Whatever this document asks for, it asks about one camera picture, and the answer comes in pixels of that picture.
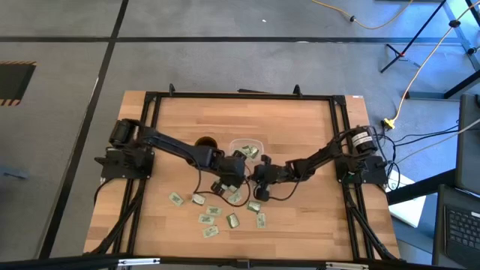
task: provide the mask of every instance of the gray floor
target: gray floor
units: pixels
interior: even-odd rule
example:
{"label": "gray floor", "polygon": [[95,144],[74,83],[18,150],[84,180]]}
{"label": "gray floor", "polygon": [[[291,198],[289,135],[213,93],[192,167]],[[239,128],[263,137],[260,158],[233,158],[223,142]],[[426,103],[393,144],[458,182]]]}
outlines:
{"label": "gray floor", "polygon": [[[448,2],[461,5],[460,0]],[[109,36],[120,3],[0,0],[0,35]],[[355,11],[369,25],[384,22],[405,5],[374,0],[335,4]],[[308,0],[136,0],[130,1],[120,35],[411,37],[436,6],[413,4],[390,26],[367,31]],[[422,36],[441,37],[448,21],[441,10]],[[402,49],[404,44],[395,46]],[[422,62],[432,48],[415,45],[408,56]],[[0,177],[1,261],[35,257],[105,49],[104,43],[0,43],[0,60],[38,62],[22,103],[0,107],[0,164],[27,170],[31,176],[26,181]],[[416,72],[410,63],[398,62],[380,74],[392,57],[382,44],[364,43],[118,43],[52,255],[82,253],[101,171],[93,157],[104,153],[124,91],[166,91],[173,83],[180,92],[244,88],[290,93],[299,84],[308,94],[363,95],[370,122],[377,124],[395,114]],[[473,71],[464,49],[447,44],[438,49],[412,90],[444,92]],[[408,100],[389,136],[439,131],[457,119],[458,102]],[[405,146],[397,155],[402,158],[434,141]],[[453,168],[455,152],[452,139],[404,161],[401,172],[414,180],[427,178]]]}

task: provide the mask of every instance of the wooden table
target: wooden table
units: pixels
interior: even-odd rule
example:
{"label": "wooden table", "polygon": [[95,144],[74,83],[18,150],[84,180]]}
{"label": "wooden table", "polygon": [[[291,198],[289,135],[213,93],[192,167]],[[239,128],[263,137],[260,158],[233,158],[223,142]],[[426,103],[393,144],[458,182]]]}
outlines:
{"label": "wooden table", "polygon": [[[119,119],[139,119],[144,91],[127,91]],[[362,97],[347,96],[351,126],[367,125]],[[157,129],[186,143],[210,136],[218,148],[228,153],[229,144],[238,138],[259,140],[274,164],[306,158],[323,147],[333,136],[329,103],[316,100],[242,100],[205,98],[162,98]],[[246,207],[233,208],[216,196],[206,194],[204,206],[190,202],[197,185],[198,172],[184,160],[155,150],[152,177],[147,181],[136,236],[136,255],[159,257],[210,257],[285,260],[351,260],[344,198],[336,181],[333,162],[320,167],[308,181],[302,182],[285,202],[262,203],[266,229],[257,229],[255,213]],[[254,163],[247,164],[251,169]],[[201,191],[209,190],[216,177],[202,173]],[[125,180],[114,180],[98,195],[85,242],[85,251],[96,248],[118,219]],[[285,197],[293,183],[271,186],[271,195]],[[385,246],[399,257],[392,219],[385,194],[365,184],[364,201],[368,220]],[[177,207],[169,200],[175,191],[186,202]],[[248,194],[244,185],[243,197]],[[203,238],[198,223],[206,206],[219,206],[223,214],[215,218],[220,234]],[[230,229],[226,216],[235,213],[240,226]],[[124,232],[122,251],[126,250],[129,224]],[[360,254],[365,257],[362,233],[357,225]]]}

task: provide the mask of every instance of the yellow plug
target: yellow plug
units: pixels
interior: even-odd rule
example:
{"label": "yellow plug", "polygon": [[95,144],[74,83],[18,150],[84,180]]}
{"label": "yellow plug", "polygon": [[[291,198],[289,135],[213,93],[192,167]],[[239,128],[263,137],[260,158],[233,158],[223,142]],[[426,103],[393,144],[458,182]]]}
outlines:
{"label": "yellow plug", "polygon": [[385,123],[385,126],[387,128],[389,128],[389,129],[394,129],[395,128],[395,125],[394,125],[395,120],[393,120],[393,119],[390,120],[390,119],[385,118],[385,119],[383,119],[383,122]]}

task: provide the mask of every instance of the clear plastic container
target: clear plastic container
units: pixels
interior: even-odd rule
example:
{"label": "clear plastic container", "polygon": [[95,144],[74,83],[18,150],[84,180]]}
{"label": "clear plastic container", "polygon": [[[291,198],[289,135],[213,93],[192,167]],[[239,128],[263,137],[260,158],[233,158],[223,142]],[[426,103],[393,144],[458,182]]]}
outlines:
{"label": "clear plastic container", "polygon": [[260,161],[260,157],[264,153],[263,143],[256,139],[234,139],[230,143],[230,147],[229,147],[230,155],[232,155],[235,150],[239,150],[242,152],[242,147],[245,147],[245,146],[255,146],[258,149],[258,153],[255,155],[255,158],[248,157],[247,159],[250,161]]}

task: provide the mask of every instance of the yellow cable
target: yellow cable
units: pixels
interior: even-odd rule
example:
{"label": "yellow cable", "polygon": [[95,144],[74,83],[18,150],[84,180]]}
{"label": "yellow cable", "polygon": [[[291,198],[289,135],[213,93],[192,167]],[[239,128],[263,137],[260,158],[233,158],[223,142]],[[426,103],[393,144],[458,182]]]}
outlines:
{"label": "yellow cable", "polygon": [[[352,15],[348,14],[345,10],[342,10],[338,7],[334,7],[334,6],[331,6],[329,4],[325,4],[325,3],[322,3],[321,1],[317,1],[317,0],[312,0],[313,3],[316,3],[318,5],[322,5],[326,8],[331,8],[332,10],[334,11],[338,11],[338,12],[341,12],[342,14],[344,14],[345,16],[351,18]],[[355,23],[357,23],[359,26],[365,28],[365,29],[370,29],[370,30],[375,30],[375,29],[380,29],[382,28],[383,26],[386,26],[388,25],[389,23],[393,22],[395,19],[397,19],[409,6],[410,4],[412,4],[413,0],[410,0],[410,2],[408,3],[408,5],[406,5],[404,8],[402,8],[402,10],[400,10],[397,15],[395,15],[393,18],[391,18],[388,22],[385,22],[384,24],[382,25],[379,25],[379,26],[375,26],[375,27],[369,27],[369,26],[366,26],[364,25],[363,23],[359,22],[357,19],[353,19],[353,21]]]}
{"label": "yellow cable", "polygon": [[[472,9],[473,7],[475,7],[476,5],[480,4],[480,1],[477,1],[475,2],[474,4],[472,4],[471,6],[469,6],[456,20],[459,20],[461,19],[461,17],[463,17],[465,15],[466,12],[468,12],[470,9]],[[450,34],[450,32],[452,31],[452,27],[450,27],[450,29],[443,35],[443,37],[440,39],[439,43],[436,44],[435,48],[433,48],[433,50],[430,52],[430,54],[428,55],[428,57],[423,61],[423,63],[421,63],[420,65],[420,68],[417,70],[417,72],[415,73],[415,76],[412,78],[412,80],[410,80],[410,83],[408,84],[408,86],[406,87],[405,89],[405,92],[403,93],[403,96],[402,96],[402,99],[400,100],[400,104],[398,105],[398,109],[397,109],[397,114],[395,115],[395,117],[393,119],[387,119],[385,118],[384,121],[385,123],[390,127],[390,128],[395,128],[394,126],[394,123],[395,123],[395,120],[398,119],[398,116],[400,115],[400,110],[401,110],[401,107],[402,107],[402,104],[404,103],[404,100],[405,100],[405,96],[407,95],[407,92],[410,90],[410,87],[412,86],[413,82],[415,81],[415,79],[417,78],[417,76],[419,75],[420,71],[422,70],[422,68],[425,66],[425,64],[427,63],[427,61],[430,59],[430,57],[435,53],[435,51],[437,51],[438,47],[440,46],[440,44],[445,40],[445,38]]]}

